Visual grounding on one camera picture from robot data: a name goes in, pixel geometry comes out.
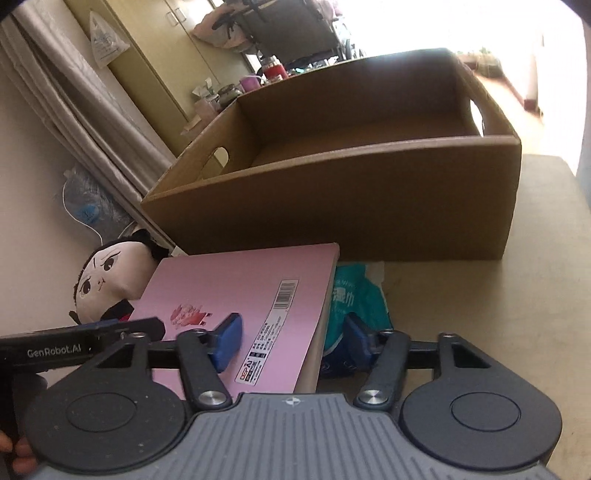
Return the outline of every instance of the barcode label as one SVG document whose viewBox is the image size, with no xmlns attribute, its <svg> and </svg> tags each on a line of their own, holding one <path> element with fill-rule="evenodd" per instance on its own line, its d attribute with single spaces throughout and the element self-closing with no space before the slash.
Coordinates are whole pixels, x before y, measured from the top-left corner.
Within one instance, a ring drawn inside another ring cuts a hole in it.
<svg viewBox="0 0 591 480">
<path fill-rule="evenodd" d="M 289 310 L 296 294 L 297 280 L 282 280 L 273 303 L 273 310 Z"/>
<path fill-rule="evenodd" d="M 277 336 L 285 323 L 287 313 L 296 294 L 297 284 L 298 280 L 281 280 L 271 311 L 262 324 L 238 371 L 235 379 L 237 383 L 256 385 L 269 353 L 271 353 Z"/>
</svg>

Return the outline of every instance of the metal screw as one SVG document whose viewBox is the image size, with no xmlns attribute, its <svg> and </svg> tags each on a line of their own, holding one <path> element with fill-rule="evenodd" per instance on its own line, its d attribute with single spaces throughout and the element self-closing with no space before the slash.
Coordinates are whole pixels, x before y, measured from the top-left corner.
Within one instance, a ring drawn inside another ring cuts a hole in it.
<svg viewBox="0 0 591 480">
<path fill-rule="evenodd" d="M 217 390 L 207 390 L 199 395 L 198 400 L 203 404 L 209 407 L 216 407 L 224 403 L 228 397 L 226 394 L 222 392 L 218 392 Z"/>
<path fill-rule="evenodd" d="M 381 390 L 365 390 L 357 398 L 360 402 L 367 403 L 367 405 L 381 405 L 388 400 L 388 396 Z"/>
</svg>

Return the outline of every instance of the cardboard box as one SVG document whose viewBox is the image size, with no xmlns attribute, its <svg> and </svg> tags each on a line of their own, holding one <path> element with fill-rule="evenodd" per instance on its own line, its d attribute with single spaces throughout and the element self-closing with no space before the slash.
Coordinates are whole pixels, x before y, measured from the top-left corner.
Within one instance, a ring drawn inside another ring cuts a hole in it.
<svg viewBox="0 0 591 480">
<path fill-rule="evenodd" d="M 228 162 L 204 179 L 218 147 Z M 189 254 L 337 242 L 342 260 L 492 260 L 520 166 L 517 134 L 470 70 L 420 50 L 241 96 L 142 205 Z"/>
</svg>

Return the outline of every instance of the blue gripper pad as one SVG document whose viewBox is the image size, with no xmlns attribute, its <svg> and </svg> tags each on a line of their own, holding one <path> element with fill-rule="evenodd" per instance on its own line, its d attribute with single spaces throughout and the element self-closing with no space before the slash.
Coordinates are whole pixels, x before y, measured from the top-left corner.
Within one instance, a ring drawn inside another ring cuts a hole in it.
<svg viewBox="0 0 591 480">
<path fill-rule="evenodd" d="M 232 313 L 212 333 L 217 336 L 217 340 L 209 358 L 217 373 L 220 374 L 228 367 L 230 360 L 238 353 L 242 345 L 242 317 L 237 313 Z"/>
<path fill-rule="evenodd" d="M 349 350 L 349 355 L 355 366 L 362 372 L 369 371 L 374 365 L 375 358 L 369 349 L 367 327 L 355 322 L 351 315 L 345 316 L 343 322 L 343 341 Z"/>
</svg>

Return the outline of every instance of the table surface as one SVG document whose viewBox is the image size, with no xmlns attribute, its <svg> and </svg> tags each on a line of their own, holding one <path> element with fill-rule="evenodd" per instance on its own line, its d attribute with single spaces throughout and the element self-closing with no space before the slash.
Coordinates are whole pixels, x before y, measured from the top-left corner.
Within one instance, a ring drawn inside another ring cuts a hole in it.
<svg viewBox="0 0 591 480">
<path fill-rule="evenodd" d="M 524 156 L 502 261 L 387 263 L 384 293 L 398 330 L 455 332 L 552 398 L 563 431 L 548 467 L 591 478 L 591 215 L 563 160 Z"/>
</svg>

